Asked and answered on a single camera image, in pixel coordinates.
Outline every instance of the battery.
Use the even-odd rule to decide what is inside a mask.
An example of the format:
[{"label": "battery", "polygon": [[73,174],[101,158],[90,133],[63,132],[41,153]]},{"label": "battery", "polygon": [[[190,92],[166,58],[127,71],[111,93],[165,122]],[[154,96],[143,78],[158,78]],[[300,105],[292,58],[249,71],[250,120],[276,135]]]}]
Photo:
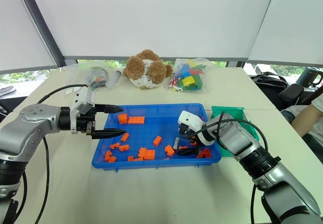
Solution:
[{"label": "battery", "polygon": [[174,150],[177,150],[178,146],[180,145],[180,138],[177,137],[175,138],[175,142],[174,142],[174,145],[173,145],[173,149]]}]

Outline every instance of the white roller shade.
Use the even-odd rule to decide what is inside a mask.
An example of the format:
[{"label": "white roller shade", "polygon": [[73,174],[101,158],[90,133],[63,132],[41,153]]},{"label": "white roller shade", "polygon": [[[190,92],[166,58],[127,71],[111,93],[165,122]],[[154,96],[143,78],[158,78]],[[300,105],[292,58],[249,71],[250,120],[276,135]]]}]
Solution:
[{"label": "white roller shade", "polygon": [[55,67],[21,0],[0,0],[0,74]]},{"label": "white roller shade", "polygon": [[36,0],[64,56],[247,58],[269,0]]},{"label": "white roller shade", "polygon": [[272,0],[249,60],[323,64],[323,0]]}]

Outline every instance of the blue plastic tray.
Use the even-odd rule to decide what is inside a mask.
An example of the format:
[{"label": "blue plastic tray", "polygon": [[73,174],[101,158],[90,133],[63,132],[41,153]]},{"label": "blue plastic tray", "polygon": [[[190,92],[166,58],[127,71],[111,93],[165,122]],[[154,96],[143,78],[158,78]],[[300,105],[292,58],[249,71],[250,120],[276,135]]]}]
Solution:
[{"label": "blue plastic tray", "polygon": [[[196,158],[191,156],[174,155],[169,160],[164,152],[167,145],[173,146],[176,137],[179,137],[178,117],[183,110],[199,116],[203,121],[207,121],[204,107],[201,104],[156,104],[156,105],[121,105],[124,109],[120,114],[128,114],[130,117],[145,116],[144,125],[119,124],[118,114],[109,114],[105,128],[124,129],[129,133],[128,140],[120,141],[122,136],[100,139],[93,156],[92,165],[97,169],[116,170],[119,169],[140,169],[146,167],[170,167],[170,166],[200,166],[211,165],[221,159],[220,149],[217,144],[208,147],[212,158]],[[161,136],[162,140],[158,147],[152,144],[156,136]],[[117,157],[116,162],[105,162],[104,156],[109,146],[116,142],[121,145],[129,144],[128,151],[120,152],[117,148],[111,150],[112,155]],[[189,146],[189,140],[180,140],[180,146]],[[128,156],[137,158],[140,147],[155,150],[155,160],[127,161]]]}]

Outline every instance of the yellow block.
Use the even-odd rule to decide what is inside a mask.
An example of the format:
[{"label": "yellow block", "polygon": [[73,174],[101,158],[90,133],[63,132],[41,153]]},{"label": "yellow block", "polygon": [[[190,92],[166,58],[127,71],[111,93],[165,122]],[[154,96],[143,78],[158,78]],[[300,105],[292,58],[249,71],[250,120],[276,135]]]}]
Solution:
[{"label": "yellow block", "polygon": [[188,85],[191,85],[191,84],[195,84],[195,80],[194,80],[194,78],[192,76],[188,76],[185,79],[183,79],[183,85],[184,86],[188,86]]},{"label": "yellow block", "polygon": [[187,62],[189,64],[190,68],[194,68],[197,66],[193,59],[189,59],[189,60],[187,60]]}]

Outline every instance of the clear plastic bag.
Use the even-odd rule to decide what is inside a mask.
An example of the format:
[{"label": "clear plastic bag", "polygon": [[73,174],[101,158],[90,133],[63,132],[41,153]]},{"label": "clear plastic bag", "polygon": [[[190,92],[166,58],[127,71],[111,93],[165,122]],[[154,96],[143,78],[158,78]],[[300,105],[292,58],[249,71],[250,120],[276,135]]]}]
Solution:
[{"label": "clear plastic bag", "polygon": [[176,59],[169,89],[171,91],[204,91],[207,82],[206,72],[210,67],[216,66],[204,58]]}]

